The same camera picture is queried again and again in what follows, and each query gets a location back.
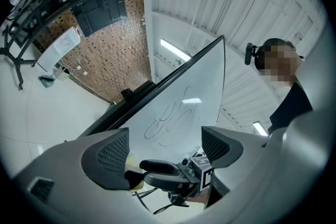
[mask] brown brick wall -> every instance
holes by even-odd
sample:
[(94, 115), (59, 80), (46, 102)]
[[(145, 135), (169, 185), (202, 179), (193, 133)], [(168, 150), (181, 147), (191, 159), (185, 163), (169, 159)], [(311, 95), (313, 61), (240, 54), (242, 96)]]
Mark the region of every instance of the brown brick wall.
[[(125, 0), (127, 19), (107, 26), (88, 38), (81, 37), (81, 43), (68, 53), (64, 63), (78, 56), (70, 66), (80, 70), (72, 71), (72, 80), (81, 87), (105, 100), (118, 102), (120, 91), (135, 89), (150, 79), (150, 66), (145, 28), (141, 25), (144, 14), (143, 0)], [(47, 48), (57, 37), (71, 26), (77, 26), (70, 11), (59, 16), (49, 25), (51, 36), (44, 34), (39, 43)]]

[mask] black shirt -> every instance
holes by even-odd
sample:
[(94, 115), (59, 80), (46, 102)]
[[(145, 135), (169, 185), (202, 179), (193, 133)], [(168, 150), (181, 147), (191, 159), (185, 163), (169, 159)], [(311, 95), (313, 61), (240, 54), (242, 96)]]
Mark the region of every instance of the black shirt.
[(268, 129), (271, 135), (276, 129), (287, 127), (297, 116), (312, 110), (310, 102), (297, 83), (294, 83), (286, 98), (270, 118), (272, 126)]

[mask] dark hair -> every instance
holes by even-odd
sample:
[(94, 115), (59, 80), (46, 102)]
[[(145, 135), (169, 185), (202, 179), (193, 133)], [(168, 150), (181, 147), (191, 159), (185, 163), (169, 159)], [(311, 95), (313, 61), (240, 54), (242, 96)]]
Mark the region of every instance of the dark hair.
[(254, 64), (261, 71), (265, 68), (265, 51), (270, 51), (271, 46), (289, 46), (295, 49), (294, 45), (289, 41), (284, 41), (280, 38), (270, 38), (256, 51)]

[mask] ceiling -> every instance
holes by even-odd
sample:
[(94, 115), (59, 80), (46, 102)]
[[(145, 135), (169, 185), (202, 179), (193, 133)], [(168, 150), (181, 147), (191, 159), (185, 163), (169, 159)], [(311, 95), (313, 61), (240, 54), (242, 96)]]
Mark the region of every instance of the ceiling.
[(255, 132), (288, 88), (268, 81), (253, 61), (244, 64), (248, 42), (261, 46), (268, 38), (292, 42), (306, 57), (327, 20), (320, 0), (144, 0), (151, 75), (159, 82), (179, 66), (179, 58), (160, 46), (160, 39), (195, 55), (220, 35), (225, 36), (226, 74), (218, 126)]

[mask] black vent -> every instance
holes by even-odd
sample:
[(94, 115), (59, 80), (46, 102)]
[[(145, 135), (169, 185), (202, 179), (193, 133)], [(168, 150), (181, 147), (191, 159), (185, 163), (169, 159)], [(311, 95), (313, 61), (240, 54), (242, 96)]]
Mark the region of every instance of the black vent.
[(202, 128), (202, 148), (210, 163), (223, 157), (230, 151), (230, 145), (218, 139)]
[(124, 178), (125, 162), (129, 153), (128, 137), (120, 136), (98, 153), (98, 163), (107, 171)]
[(33, 187), (30, 190), (30, 193), (33, 194), (41, 202), (46, 203), (53, 188), (54, 182), (48, 179), (38, 179)]

